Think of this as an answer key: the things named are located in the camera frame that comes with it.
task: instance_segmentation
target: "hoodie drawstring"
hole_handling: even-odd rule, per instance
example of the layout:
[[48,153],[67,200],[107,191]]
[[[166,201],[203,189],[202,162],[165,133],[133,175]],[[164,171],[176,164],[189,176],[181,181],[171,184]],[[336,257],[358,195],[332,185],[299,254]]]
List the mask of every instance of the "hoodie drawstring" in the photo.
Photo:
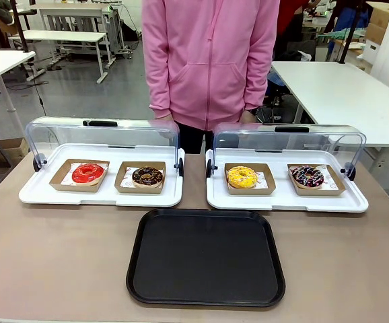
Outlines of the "hoodie drawstring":
[[215,4],[215,13],[214,13],[213,21],[211,22],[211,26],[209,27],[209,37],[208,37],[208,40],[212,40],[213,39],[215,25],[217,23],[217,19],[219,17],[221,6],[223,5],[223,1],[224,0],[217,0],[217,3]]

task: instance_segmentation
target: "sprinkled chocolate donut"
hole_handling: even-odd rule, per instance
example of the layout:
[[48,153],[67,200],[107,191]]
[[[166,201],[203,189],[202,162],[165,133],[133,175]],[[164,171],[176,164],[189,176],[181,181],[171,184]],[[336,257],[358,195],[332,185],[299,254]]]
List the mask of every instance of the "sprinkled chocolate donut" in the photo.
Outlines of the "sprinkled chocolate donut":
[[296,167],[292,169],[291,175],[296,182],[308,188],[318,188],[324,182],[322,172],[311,166]]

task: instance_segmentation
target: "donut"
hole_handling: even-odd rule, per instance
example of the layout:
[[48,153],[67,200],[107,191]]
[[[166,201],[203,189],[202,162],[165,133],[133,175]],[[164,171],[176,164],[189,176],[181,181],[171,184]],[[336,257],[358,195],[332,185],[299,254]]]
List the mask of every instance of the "donut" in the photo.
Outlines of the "donut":
[[322,172],[311,166],[296,167],[291,170],[291,175],[300,188],[316,190],[324,182]]
[[142,167],[132,174],[132,181],[136,187],[154,188],[163,182],[163,174],[152,167]]
[[234,188],[253,188],[257,183],[257,174],[251,168],[236,166],[227,172],[227,181]]
[[98,164],[83,164],[73,171],[72,181],[77,186],[93,186],[99,183],[104,174],[105,170]]

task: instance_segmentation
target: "black serving tray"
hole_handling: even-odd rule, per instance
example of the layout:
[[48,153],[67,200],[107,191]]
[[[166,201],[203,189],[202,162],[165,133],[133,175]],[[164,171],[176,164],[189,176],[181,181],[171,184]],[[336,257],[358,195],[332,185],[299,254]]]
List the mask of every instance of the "black serving tray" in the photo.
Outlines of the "black serving tray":
[[285,292],[271,227],[249,211],[148,212],[126,284],[143,303],[268,307]]

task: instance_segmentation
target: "hoodie zipper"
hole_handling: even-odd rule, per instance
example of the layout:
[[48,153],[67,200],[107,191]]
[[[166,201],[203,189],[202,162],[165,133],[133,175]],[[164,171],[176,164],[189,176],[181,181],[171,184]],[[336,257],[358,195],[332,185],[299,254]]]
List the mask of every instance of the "hoodie zipper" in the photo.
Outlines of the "hoodie zipper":
[[209,106],[211,104],[211,67],[213,64],[213,40],[211,39],[209,44],[209,58],[208,58],[208,89],[207,89],[207,115],[205,116],[205,130],[208,130],[208,114]]
[[222,6],[223,6],[223,0],[214,0],[213,21],[211,22],[211,26],[209,28],[209,37],[208,37],[208,41],[210,43],[209,43],[209,58],[208,58],[207,115],[205,116],[205,130],[208,130],[209,106],[211,105],[211,70],[213,65],[214,29]]

